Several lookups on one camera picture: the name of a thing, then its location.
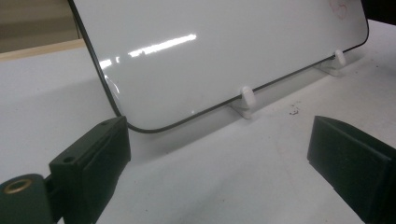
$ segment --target glossy panel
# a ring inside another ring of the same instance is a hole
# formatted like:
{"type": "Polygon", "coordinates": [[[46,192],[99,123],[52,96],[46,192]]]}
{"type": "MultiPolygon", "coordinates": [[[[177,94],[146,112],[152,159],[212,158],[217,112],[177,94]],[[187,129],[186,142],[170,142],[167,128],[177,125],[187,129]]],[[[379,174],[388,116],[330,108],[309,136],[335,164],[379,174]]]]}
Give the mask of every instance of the glossy panel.
{"type": "Polygon", "coordinates": [[[120,112],[172,125],[362,44],[359,0],[75,0],[120,112]]]}

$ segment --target white table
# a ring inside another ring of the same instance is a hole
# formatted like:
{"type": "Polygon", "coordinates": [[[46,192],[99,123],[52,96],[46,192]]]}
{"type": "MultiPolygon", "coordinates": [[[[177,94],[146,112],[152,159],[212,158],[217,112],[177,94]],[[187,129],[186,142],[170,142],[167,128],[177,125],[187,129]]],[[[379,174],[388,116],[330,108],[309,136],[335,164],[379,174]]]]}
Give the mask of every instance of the white table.
{"type": "MultiPolygon", "coordinates": [[[[264,90],[253,120],[223,107],[165,133],[130,131],[132,161],[98,223],[362,223],[306,152],[315,115],[396,147],[396,27],[370,28],[343,75],[310,69],[264,90]]],[[[49,175],[114,117],[86,49],[2,62],[0,76],[0,182],[49,175]]]]}

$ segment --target black clamp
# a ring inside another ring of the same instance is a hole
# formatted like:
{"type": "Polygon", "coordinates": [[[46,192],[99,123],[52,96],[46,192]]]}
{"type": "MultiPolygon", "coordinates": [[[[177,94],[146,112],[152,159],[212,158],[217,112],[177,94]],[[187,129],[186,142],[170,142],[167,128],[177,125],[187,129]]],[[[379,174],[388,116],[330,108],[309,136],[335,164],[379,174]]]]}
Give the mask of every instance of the black clamp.
{"type": "Polygon", "coordinates": [[[125,117],[106,120],[49,163],[51,175],[0,185],[0,223],[95,223],[131,160],[125,117]]]}

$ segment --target white plastic stand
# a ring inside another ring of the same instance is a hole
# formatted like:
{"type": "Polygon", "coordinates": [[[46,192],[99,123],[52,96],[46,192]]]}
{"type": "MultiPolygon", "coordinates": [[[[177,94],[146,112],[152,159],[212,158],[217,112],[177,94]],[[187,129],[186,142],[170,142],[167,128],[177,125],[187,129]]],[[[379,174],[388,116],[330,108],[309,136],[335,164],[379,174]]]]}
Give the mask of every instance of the white plastic stand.
{"type": "Polygon", "coordinates": [[[251,119],[251,109],[256,105],[256,96],[250,87],[242,88],[241,95],[242,99],[233,101],[231,107],[244,119],[251,119]]]}
{"type": "Polygon", "coordinates": [[[333,60],[328,60],[315,67],[327,74],[337,77],[340,74],[339,70],[345,67],[346,65],[347,65],[347,60],[344,55],[344,52],[338,49],[334,53],[333,60]]]}

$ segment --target black edge trim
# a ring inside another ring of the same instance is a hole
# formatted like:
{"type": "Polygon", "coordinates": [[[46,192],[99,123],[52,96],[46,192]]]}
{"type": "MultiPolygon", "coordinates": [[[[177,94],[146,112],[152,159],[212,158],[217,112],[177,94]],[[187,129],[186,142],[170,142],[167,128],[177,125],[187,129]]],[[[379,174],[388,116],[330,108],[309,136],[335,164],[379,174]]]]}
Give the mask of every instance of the black edge trim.
{"type": "MultiPolygon", "coordinates": [[[[97,59],[97,57],[96,57],[96,54],[95,54],[95,52],[94,52],[94,50],[93,50],[93,46],[92,46],[91,40],[90,40],[90,38],[88,37],[87,31],[85,30],[84,24],[82,23],[82,19],[81,19],[81,17],[80,17],[79,14],[78,14],[78,10],[77,10],[77,8],[76,8],[76,5],[75,5],[75,3],[74,3],[74,0],[68,0],[68,2],[69,2],[69,5],[70,5],[70,7],[71,7],[71,9],[72,9],[73,14],[74,14],[75,17],[76,17],[76,20],[77,20],[77,23],[78,23],[78,27],[79,27],[79,29],[80,29],[80,31],[81,31],[82,37],[84,38],[85,44],[87,45],[88,52],[89,52],[90,55],[91,55],[91,58],[92,58],[92,61],[93,61],[94,66],[95,66],[95,69],[96,69],[96,71],[97,71],[97,73],[98,73],[98,76],[99,76],[99,78],[100,78],[100,80],[101,80],[101,82],[102,82],[102,86],[103,86],[103,88],[104,88],[104,90],[105,90],[105,93],[106,93],[106,95],[107,95],[108,101],[110,102],[111,107],[113,108],[114,113],[116,114],[116,116],[117,116],[117,117],[120,117],[120,116],[122,116],[122,114],[121,114],[121,112],[119,111],[119,109],[117,108],[116,102],[114,101],[114,98],[113,98],[113,95],[111,94],[110,88],[107,86],[107,82],[106,82],[106,80],[105,80],[105,75],[103,74],[102,68],[100,67],[99,61],[98,61],[98,59],[97,59]]],[[[366,39],[363,41],[363,43],[361,43],[361,44],[359,44],[359,45],[357,45],[357,46],[355,46],[355,47],[352,47],[352,48],[350,48],[350,49],[346,49],[346,50],[344,50],[343,52],[347,52],[347,51],[350,51],[350,50],[352,50],[352,49],[358,48],[358,47],[364,45],[364,44],[367,42],[367,40],[368,40],[368,38],[369,38],[369,34],[370,34],[370,27],[369,27],[369,22],[367,21],[367,16],[366,16],[364,10],[363,10],[363,13],[364,13],[364,17],[366,18],[366,23],[367,23],[367,36],[366,36],[366,39]]],[[[273,81],[270,81],[270,82],[268,82],[268,83],[265,83],[264,85],[262,85],[262,86],[260,86],[260,87],[257,87],[257,88],[255,88],[255,89],[253,89],[253,91],[261,90],[261,89],[263,89],[263,88],[265,88],[265,87],[268,87],[268,86],[270,86],[270,85],[273,85],[273,84],[277,83],[278,81],[281,81],[281,80],[283,80],[283,79],[286,79],[286,78],[288,78],[288,77],[291,77],[291,76],[293,76],[293,75],[296,75],[297,73],[300,73],[300,72],[304,71],[305,69],[308,69],[308,68],[310,68],[310,67],[312,67],[312,66],[315,66],[315,65],[317,65],[317,64],[319,64],[319,63],[323,63],[323,62],[325,62],[325,61],[327,61],[327,60],[331,60],[331,59],[334,59],[334,56],[328,57],[328,58],[323,59],[323,60],[321,60],[321,61],[319,61],[319,62],[317,62],[317,63],[313,63],[313,64],[308,65],[308,66],[306,66],[306,67],[304,67],[304,68],[302,68],[302,69],[299,69],[299,70],[297,70],[297,71],[295,71],[295,72],[292,72],[292,73],[290,73],[290,74],[288,74],[288,75],[285,75],[285,76],[283,76],[283,77],[280,77],[280,78],[277,78],[277,79],[275,79],[275,80],[273,80],[273,81]]],[[[181,120],[181,121],[178,121],[178,122],[176,122],[176,123],[170,124],[170,125],[168,125],[168,126],[165,126],[165,127],[163,127],[163,128],[160,128],[160,129],[152,129],[152,130],[140,129],[140,128],[135,127],[135,126],[132,125],[131,123],[129,123],[129,121],[128,121],[128,128],[131,129],[131,130],[133,130],[133,131],[139,132],[139,133],[161,133],[161,132],[164,132],[164,131],[173,129],[173,128],[175,128],[176,126],[178,126],[178,125],[180,125],[180,124],[186,123],[186,122],[188,122],[188,121],[190,121],[190,120],[192,120],[192,119],[195,119],[195,118],[197,118],[197,117],[199,117],[199,116],[201,116],[201,115],[203,115],[203,114],[205,114],[205,113],[208,113],[208,112],[210,112],[210,111],[212,111],[212,110],[215,110],[215,109],[220,108],[220,107],[222,107],[222,106],[224,106],[224,105],[227,105],[227,104],[229,104],[230,102],[232,102],[232,101],[234,101],[234,100],[236,100],[236,99],[241,99],[241,97],[242,97],[241,95],[235,96],[234,98],[232,98],[232,99],[230,99],[230,100],[227,100],[227,101],[225,101],[225,102],[223,102],[223,103],[220,103],[220,104],[218,104],[218,105],[214,105],[214,106],[212,106],[212,107],[209,107],[208,109],[203,110],[203,111],[201,111],[201,112],[199,112],[199,113],[197,113],[197,114],[195,114],[195,115],[193,115],[193,116],[190,116],[190,117],[188,117],[188,118],[186,118],[186,119],[183,119],[183,120],[181,120]]]]}

